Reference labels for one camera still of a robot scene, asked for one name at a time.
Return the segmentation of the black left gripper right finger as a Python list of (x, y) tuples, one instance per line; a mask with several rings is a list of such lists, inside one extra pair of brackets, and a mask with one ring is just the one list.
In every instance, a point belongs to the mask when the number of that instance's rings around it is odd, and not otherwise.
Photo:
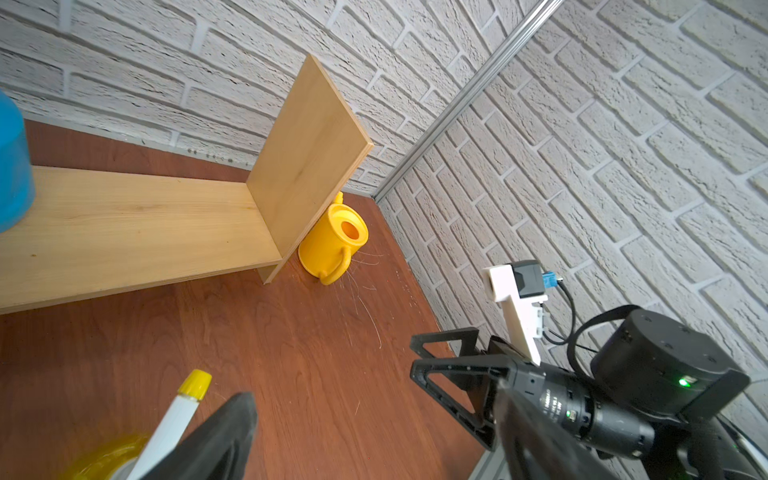
[(514, 479), (612, 479), (614, 476), (538, 407), (500, 383), (496, 435)]

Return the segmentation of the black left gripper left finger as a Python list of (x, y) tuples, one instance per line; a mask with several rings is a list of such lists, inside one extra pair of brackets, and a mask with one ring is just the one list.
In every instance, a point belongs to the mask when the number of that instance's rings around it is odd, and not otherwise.
[(250, 392), (228, 399), (143, 479), (243, 479), (257, 430)]

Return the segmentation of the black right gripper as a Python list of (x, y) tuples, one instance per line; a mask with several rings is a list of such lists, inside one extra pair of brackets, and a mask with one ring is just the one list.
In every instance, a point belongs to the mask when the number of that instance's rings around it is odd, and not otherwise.
[[(419, 358), (410, 377), (486, 450), (496, 443), (493, 405), (500, 387), (521, 392), (536, 404), (540, 397), (540, 367), (521, 357), (502, 337), (492, 335), (479, 351), (479, 329), (459, 328), (417, 334), (410, 349)], [(455, 358), (436, 358), (428, 347), (457, 347)]]

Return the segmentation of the yellow spray bottle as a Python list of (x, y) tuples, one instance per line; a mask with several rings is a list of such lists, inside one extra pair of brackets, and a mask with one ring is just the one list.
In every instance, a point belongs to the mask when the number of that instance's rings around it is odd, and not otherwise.
[(180, 442), (204, 399), (212, 375), (193, 370), (151, 435), (132, 435), (76, 461), (63, 479), (142, 479)]

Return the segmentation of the yellow watering can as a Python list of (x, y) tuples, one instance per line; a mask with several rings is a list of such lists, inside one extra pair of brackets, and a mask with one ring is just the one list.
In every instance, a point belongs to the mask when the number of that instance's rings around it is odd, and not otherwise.
[(352, 257), (368, 239), (365, 221), (344, 204), (339, 192), (300, 243), (299, 260), (309, 274), (330, 285), (346, 273)]

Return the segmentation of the blue pressure sprayer bottle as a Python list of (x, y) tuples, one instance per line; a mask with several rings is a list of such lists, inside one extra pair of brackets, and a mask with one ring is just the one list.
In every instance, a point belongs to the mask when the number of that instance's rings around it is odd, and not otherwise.
[(35, 199), (24, 118), (16, 104), (1, 93), (1, 231), (16, 225)]

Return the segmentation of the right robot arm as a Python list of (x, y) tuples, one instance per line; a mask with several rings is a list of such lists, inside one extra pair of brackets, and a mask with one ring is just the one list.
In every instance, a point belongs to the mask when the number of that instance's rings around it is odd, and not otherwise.
[(763, 479), (767, 456), (723, 409), (749, 376), (708, 335), (624, 305), (593, 319), (617, 328), (588, 368), (535, 365), (500, 337), (463, 328), (416, 335), (412, 380), (516, 479), (606, 479), (604, 461), (638, 460), (651, 479)]

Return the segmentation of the wooden shelf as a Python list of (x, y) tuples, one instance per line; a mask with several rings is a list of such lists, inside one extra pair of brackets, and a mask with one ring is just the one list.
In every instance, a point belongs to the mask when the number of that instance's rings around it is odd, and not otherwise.
[(1, 310), (257, 269), (274, 279), (372, 149), (308, 56), (243, 183), (35, 166), (1, 236)]

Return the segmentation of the right aluminium corner post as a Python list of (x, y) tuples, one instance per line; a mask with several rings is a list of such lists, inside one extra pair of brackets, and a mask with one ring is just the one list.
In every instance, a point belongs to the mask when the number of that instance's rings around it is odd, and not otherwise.
[(436, 143), (451, 124), (469, 107), (487, 86), (506, 68), (522, 48), (564, 3), (563, 0), (539, 1), (515, 27), (504, 42), (493, 52), (476, 74), (458, 92), (413, 147), (403, 156), (398, 166), (386, 177), (372, 198), (382, 201), (415, 163)]

